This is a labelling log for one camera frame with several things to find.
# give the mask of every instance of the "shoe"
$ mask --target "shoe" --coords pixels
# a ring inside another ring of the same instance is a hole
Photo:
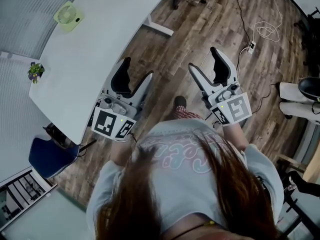
[[[177,96],[174,98],[173,104],[174,104],[175,108],[179,107],[179,106],[183,106],[184,108],[186,108],[187,107],[187,100],[183,96]]]

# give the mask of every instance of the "white cable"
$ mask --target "white cable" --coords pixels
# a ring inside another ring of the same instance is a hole
[[[272,41],[272,42],[279,42],[280,36],[279,36],[279,33],[278,33],[278,28],[282,25],[282,14],[281,14],[280,11],[279,11],[278,4],[277,4],[276,0],[274,0],[274,3],[275,3],[275,7],[276,7],[276,9],[277,9],[277,11],[278,11],[278,13],[279,13],[279,15],[280,15],[280,24],[279,24],[277,27],[275,27],[275,26],[271,25],[270,23],[268,23],[268,22],[266,22],[266,21],[264,21],[264,20],[263,20],[263,21],[260,21],[260,22],[256,22],[256,23],[254,24],[254,26],[253,26],[252,41],[255,40],[255,29],[256,29],[256,31],[258,32],[258,34],[259,34],[262,38],[267,39],[267,40],[270,40],[270,41]],[[258,26],[258,27],[256,28],[256,25],[257,25],[257,24],[261,24],[261,23],[265,23],[265,24],[269,25],[270,27],[268,27],[268,26]],[[263,33],[262,33],[263,30],[267,31],[268,34],[263,34]],[[277,40],[273,40],[273,39],[269,38],[269,36],[270,36],[271,34],[273,34],[274,32],[276,32]]]
[[[244,50],[246,50],[246,49],[250,49],[250,47],[245,47],[245,48],[243,48],[242,51],[240,51],[240,53],[239,53],[239,58],[238,58],[238,60],[239,60],[239,66],[238,66],[238,68],[236,68],[238,81],[239,81],[239,73],[240,73],[240,65],[241,65],[240,57],[241,57],[242,52],[243,52]]]

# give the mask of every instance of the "brown hair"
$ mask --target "brown hair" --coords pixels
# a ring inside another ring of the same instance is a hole
[[[272,206],[261,182],[247,170],[226,140],[225,148],[215,142],[218,158],[206,140],[199,137],[198,140],[214,174],[218,202],[228,230],[256,240],[275,239],[277,229]],[[161,239],[161,217],[150,182],[154,152],[140,149],[137,160],[125,169],[111,202],[98,214],[97,240]]]

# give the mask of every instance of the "corrugated wall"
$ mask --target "corrugated wall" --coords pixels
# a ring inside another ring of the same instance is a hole
[[[54,14],[66,1],[0,0],[0,53],[38,59],[56,23]],[[30,64],[0,58],[0,183],[30,166],[34,137],[49,120],[29,98]]]
[[[67,1],[0,0],[0,51],[39,59]]]

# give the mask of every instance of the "green desk fan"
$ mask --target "green desk fan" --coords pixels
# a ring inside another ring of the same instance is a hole
[[[72,31],[84,18],[84,14],[68,1],[54,15],[54,20],[66,31]]]

